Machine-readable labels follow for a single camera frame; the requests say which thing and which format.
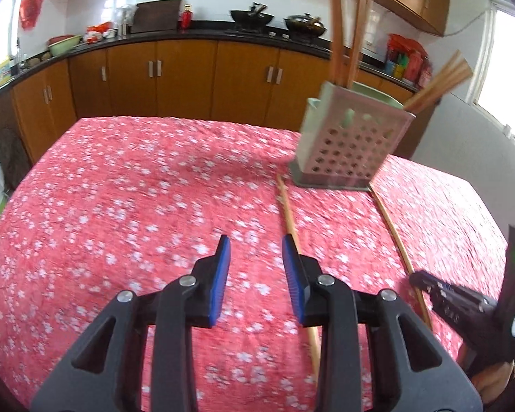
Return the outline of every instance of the metal bolt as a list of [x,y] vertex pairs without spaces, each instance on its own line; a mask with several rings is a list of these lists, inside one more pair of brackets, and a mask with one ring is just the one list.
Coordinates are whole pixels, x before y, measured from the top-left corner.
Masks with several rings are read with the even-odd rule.
[[395,293],[392,289],[383,289],[379,292],[379,295],[387,302],[392,302],[397,298],[397,293]]
[[191,287],[196,283],[196,277],[195,276],[183,276],[180,278],[180,285],[183,287]]
[[116,300],[118,300],[119,302],[129,302],[132,299],[133,299],[133,293],[128,290],[121,291],[116,296]]
[[317,282],[319,285],[331,287],[334,285],[335,279],[330,274],[321,274],[319,277],[317,277]]

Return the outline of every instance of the cabinet handle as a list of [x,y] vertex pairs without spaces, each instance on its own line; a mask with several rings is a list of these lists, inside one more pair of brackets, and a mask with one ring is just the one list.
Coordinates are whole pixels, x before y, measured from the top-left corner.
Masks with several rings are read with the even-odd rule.
[[273,73],[275,72],[275,69],[270,66],[269,71],[267,71],[267,83],[271,83],[273,81]]
[[281,84],[281,80],[282,80],[282,68],[279,68],[277,71],[277,85]]

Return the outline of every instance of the chopstick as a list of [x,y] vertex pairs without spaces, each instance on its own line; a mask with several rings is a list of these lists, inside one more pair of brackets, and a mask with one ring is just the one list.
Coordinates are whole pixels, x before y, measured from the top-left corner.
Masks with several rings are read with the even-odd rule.
[[343,21],[345,19],[346,0],[330,0],[332,15],[332,56],[328,80],[335,85],[341,84],[343,73],[343,50],[345,46]]
[[[411,275],[414,273],[414,266],[412,265],[412,262],[408,255],[408,252],[407,252],[407,249],[404,247],[404,243],[401,240],[399,232],[395,228],[393,220],[391,220],[391,217],[389,216],[389,213],[387,212],[387,209],[386,209],[385,205],[383,204],[381,198],[378,196],[376,190],[374,189],[374,186],[372,184],[370,184],[369,188],[370,188],[370,194],[372,195],[372,198],[374,198],[374,201],[376,202],[376,204],[379,208],[379,213],[382,215],[383,220],[385,220],[387,227],[389,228],[389,231],[391,232],[391,235],[393,236],[395,245],[397,245],[397,249],[399,250],[399,253],[402,257],[402,261],[404,261],[404,266],[407,269],[407,274]],[[426,301],[423,298],[422,291],[418,288],[414,288],[414,293],[416,294],[416,298],[418,299],[418,303],[420,304],[420,310],[422,311],[423,321],[425,322],[425,324],[427,325],[427,327],[430,330],[433,330],[433,325],[431,324],[431,317],[430,317],[429,310],[426,305]]]
[[358,64],[361,60],[366,23],[368,23],[369,9],[373,0],[356,0],[355,27],[353,29],[353,46],[349,57],[349,73],[345,87],[351,89],[358,73]]
[[[282,177],[279,174],[277,174],[277,187],[278,191],[281,193],[282,206],[284,207],[284,220],[286,220],[286,231],[292,235],[295,247],[297,248],[298,253],[300,253],[301,248],[299,247],[298,231],[295,228],[294,216],[292,215],[292,211],[290,208],[290,199],[288,198],[286,185],[284,184],[284,181],[282,181]],[[309,336],[309,346],[311,351],[311,362],[313,364],[314,382],[317,383],[319,381],[319,367],[321,364],[321,345],[319,340],[319,328],[308,327],[307,333]]]
[[403,109],[413,113],[420,112],[471,78],[473,70],[465,59],[459,60],[460,55],[460,51],[456,51],[438,74],[431,79],[429,85],[411,97],[404,104]]

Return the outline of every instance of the table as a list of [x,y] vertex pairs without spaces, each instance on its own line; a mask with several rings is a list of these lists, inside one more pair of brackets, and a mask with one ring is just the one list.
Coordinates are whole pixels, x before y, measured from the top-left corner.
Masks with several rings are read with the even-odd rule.
[[[298,137],[175,118],[93,118],[70,129],[0,220],[0,375],[20,401],[29,403],[118,291],[163,288],[212,254],[225,233],[232,260],[223,312],[213,330],[194,332],[199,404],[208,411],[225,404],[245,412],[311,409],[311,360],[291,311],[275,183],[278,172],[288,177]],[[287,185],[303,253],[354,289],[397,290],[418,311],[368,193]],[[497,296],[506,243],[467,182],[389,157],[375,187],[415,268]],[[456,356],[460,338],[432,321]],[[363,361],[368,407],[366,352]],[[148,380],[146,373],[145,398]]]

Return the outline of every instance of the bundle of chopsticks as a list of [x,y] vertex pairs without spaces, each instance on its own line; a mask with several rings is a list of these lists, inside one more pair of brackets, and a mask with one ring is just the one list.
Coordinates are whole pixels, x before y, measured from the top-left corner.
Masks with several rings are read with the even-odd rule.
[[[357,77],[372,1],[356,0],[353,46],[349,56],[349,64],[346,66],[344,20],[347,2],[346,0],[330,0],[332,13],[332,56],[328,80],[335,85],[351,89]],[[471,70],[465,59],[461,57],[461,53],[456,51],[441,71],[431,79],[429,85],[409,99],[403,109],[410,113],[418,113],[434,104],[441,96],[449,93],[455,87],[471,78],[471,76],[473,76],[473,70]]]

